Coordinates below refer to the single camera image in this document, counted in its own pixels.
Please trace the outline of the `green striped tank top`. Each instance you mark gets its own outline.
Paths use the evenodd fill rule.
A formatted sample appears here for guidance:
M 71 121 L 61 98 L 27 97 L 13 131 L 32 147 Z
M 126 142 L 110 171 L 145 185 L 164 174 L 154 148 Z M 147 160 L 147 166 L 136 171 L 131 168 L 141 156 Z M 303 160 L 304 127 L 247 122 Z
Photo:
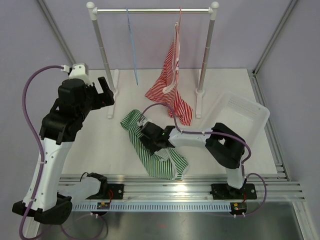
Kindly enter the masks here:
M 171 181 L 183 180 L 189 169 L 186 158 L 173 148 L 161 149 L 154 154 L 148 152 L 140 140 L 143 134 L 138 125 L 139 119 L 145 120 L 146 117 L 139 110 L 133 109 L 121 120 L 120 125 L 127 131 L 130 142 L 149 176 Z

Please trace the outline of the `red striped tank top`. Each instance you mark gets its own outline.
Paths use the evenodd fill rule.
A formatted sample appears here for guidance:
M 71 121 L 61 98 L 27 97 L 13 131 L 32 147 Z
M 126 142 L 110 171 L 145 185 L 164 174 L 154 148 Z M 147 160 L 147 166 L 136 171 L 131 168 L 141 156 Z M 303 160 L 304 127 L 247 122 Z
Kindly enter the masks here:
M 182 99 L 178 91 L 180 60 L 180 25 L 174 25 L 173 39 L 164 59 L 161 73 L 153 86 L 145 93 L 145 97 L 155 103 L 165 103 L 172 110 L 169 116 L 178 117 L 184 126 L 190 126 L 193 118 L 192 107 Z

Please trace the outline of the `blue wire hanger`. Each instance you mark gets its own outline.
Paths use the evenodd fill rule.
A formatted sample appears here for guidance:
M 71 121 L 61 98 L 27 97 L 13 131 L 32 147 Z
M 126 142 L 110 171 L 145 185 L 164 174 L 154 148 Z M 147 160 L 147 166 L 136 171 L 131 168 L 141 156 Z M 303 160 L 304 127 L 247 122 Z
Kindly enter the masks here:
M 135 82 L 136 82 L 136 85 L 138 86 L 139 85 L 139 77 L 138 77 L 138 72 L 137 72 L 137 60 L 136 60 L 134 37 L 133 37 L 132 28 L 131 28 L 129 10 L 128 10 L 128 8 L 126 8 L 125 10 L 126 10 L 127 24 L 128 24 L 131 50 L 132 50 L 133 71 L 134 71 L 134 76 L 135 76 Z

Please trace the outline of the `red wire hanger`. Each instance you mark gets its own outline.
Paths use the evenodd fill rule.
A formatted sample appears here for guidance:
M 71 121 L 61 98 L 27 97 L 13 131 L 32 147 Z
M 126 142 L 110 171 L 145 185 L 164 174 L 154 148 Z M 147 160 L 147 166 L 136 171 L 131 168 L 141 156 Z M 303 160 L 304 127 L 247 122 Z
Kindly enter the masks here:
M 181 20 L 182 20 L 182 7 L 179 8 L 179 19 L 175 23 L 175 29 L 178 34 L 180 33 Z

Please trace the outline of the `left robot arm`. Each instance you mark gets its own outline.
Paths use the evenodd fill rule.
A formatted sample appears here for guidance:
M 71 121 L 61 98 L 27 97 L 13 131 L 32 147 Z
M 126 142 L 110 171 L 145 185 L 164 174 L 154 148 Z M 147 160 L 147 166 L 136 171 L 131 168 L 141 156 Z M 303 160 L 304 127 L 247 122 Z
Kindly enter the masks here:
M 29 191 L 23 200 L 13 204 L 13 213 L 32 217 L 44 225 L 61 225 L 74 205 L 89 197 L 103 199 L 110 196 L 107 177 L 94 172 L 70 190 L 58 192 L 66 157 L 87 115 L 115 103 L 106 79 L 99 77 L 98 82 L 101 93 L 94 84 L 86 84 L 79 78 L 67 79 L 59 86 L 58 98 L 42 120 L 39 162 Z

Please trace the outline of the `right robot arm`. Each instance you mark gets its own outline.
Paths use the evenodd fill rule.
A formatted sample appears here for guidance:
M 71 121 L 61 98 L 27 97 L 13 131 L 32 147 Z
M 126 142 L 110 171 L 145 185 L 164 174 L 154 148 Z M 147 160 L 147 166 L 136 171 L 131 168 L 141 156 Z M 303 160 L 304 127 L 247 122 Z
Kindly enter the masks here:
M 202 131 L 178 129 L 169 125 L 164 129 L 146 121 L 139 124 L 142 145 L 152 155 L 171 160 L 170 150 L 176 147 L 196 147 L 206 149 L 225 168 L 227 183 L 211 191 L 214 199 L 244 199 L 245 176 L 241 164 L 247 144 L 243 138 L 223 123 Z

